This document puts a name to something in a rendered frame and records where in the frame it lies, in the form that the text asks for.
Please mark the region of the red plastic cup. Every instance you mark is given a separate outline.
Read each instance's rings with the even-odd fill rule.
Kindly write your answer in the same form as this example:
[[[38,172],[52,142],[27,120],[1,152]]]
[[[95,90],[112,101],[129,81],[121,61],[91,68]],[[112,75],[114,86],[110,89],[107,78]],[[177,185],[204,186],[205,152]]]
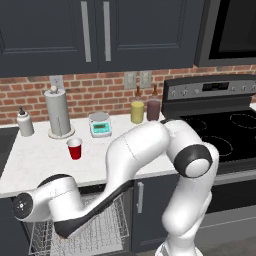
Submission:
[[[80,138],[71,138],[67,141],[68,150],[73,160],[81,158],[82,140]]]

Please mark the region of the dark cupboard door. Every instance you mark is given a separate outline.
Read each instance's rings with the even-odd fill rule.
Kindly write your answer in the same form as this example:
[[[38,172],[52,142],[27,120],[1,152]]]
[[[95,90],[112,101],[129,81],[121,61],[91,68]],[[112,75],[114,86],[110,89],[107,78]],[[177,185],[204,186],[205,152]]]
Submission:
[[[110,3],[111,61],[105,59],[103,1]],[[101,72],[193,66],[204,0],[95,0]]]
[[[134,181],[131,250],[134,253],[156,250],[167,237],[162,225],[164,213],[179,180],[178,174]],[[144,184],[143,210],[137,212],[138,182]]]
[[[81,1],[87,1],[91,63]],[[0,78],[98,70],[94,0],[0,0]]]

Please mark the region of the dark lower cupboard door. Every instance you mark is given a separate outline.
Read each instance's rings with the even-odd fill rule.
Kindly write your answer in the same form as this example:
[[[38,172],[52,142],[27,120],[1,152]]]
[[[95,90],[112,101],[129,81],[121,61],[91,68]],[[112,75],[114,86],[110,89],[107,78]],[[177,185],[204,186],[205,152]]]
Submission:
[[[167,237],[162,225],[164,213],[179,180],[178,174],[134,181],[131,250],[134,253],[156,250]],[[137,212],[138,182],[144,184],[143,210]]]

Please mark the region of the yellow liquid bottle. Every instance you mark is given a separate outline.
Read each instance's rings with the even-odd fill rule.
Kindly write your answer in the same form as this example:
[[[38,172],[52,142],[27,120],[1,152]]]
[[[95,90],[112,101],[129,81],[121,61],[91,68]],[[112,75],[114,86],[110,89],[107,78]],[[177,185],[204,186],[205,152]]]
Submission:
[[[131,122],[140,124],[144,119],[144,102],[141,97],[140,87],[136,87],[135,97],[131,102]]]

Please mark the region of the teal digital kitchen scale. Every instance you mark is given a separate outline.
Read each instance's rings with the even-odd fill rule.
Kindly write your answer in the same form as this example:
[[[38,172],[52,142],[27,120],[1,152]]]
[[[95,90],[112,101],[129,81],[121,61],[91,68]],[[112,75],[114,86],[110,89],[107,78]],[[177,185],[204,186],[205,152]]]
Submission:
[[[112,135],[110,116],[106,112],[97,112],[89,115],[90,132],[93,138]]]

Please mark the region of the purple liquid bottle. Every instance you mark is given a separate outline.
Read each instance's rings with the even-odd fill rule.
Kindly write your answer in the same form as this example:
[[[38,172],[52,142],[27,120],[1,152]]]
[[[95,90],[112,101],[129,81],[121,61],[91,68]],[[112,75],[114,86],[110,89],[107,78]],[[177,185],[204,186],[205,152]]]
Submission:
[[[147,102],[147,120],[158,120],[160,113],[160,99],[158,98],[157,85],[154,85],[152,95]]]

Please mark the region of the grey paper towel roll holder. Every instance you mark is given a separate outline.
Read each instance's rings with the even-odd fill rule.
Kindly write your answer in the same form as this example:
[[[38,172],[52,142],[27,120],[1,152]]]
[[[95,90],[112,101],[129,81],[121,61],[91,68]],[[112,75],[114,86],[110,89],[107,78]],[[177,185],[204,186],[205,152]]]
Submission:
[[[75,133],[71,125],[66,100],[66,91],[57,86],[52,86],[44,93],[50,128],[48,135],[53,139],[65,139]]]

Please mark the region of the white soap dispenser bottle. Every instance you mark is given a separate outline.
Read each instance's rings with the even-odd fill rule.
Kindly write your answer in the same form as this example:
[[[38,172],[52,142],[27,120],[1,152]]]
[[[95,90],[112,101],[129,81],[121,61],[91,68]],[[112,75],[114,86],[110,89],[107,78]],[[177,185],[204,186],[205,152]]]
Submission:
[[[24,111],[22,107],[19,107],[19,112],[17,115],[17,123],[20,128],[20,133],[23,137],[29,137],[34,134],[32,119],[29,113]]]

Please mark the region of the black stove with oven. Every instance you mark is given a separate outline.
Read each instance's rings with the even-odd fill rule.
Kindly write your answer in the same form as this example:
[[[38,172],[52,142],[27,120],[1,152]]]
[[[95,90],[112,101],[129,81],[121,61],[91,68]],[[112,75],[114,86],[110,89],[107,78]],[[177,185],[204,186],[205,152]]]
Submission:
[[[212,201],[199,247],[256,236],[256,75],[210,75],[164,82],[162,114],[186,121],[219,151]]]

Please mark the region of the dark sink basin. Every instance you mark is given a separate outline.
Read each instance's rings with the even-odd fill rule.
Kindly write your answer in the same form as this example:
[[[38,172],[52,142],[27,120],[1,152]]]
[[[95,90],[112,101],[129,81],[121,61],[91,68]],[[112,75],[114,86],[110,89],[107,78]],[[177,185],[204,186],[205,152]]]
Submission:
[[[18,127],[0,128],[0,177],[18,134]]]

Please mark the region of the black microwave oven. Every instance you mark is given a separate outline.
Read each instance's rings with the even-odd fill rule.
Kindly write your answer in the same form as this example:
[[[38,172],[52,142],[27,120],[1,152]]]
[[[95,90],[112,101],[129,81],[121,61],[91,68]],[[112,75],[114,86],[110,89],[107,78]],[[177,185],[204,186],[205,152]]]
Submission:
[[[205,0],[194,64],[256,65],[256,0]]]

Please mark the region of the dark lower cupboard panel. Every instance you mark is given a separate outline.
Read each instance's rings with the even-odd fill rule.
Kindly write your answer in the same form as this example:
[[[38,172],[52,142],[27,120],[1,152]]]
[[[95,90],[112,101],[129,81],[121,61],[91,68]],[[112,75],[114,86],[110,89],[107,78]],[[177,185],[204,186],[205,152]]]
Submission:
[[[28,256],[28,239],[13,217],[10,198],[0,199],[0,256]]]

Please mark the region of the grey wall socket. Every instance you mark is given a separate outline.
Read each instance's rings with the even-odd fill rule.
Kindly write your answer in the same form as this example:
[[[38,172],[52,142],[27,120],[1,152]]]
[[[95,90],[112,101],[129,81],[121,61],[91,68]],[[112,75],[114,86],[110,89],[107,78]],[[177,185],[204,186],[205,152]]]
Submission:
[[[56,86],[58,89],[64,88],[63,76],[62,75],[51,75],[50,84]]]
[[[136,88],[136,75],[135,71],[127,71],[124,73],[124,88],[135,89]]]
[[[140,87],[141,88],[150,88],[152,81],[152,71],[141,71],[140,72]]]

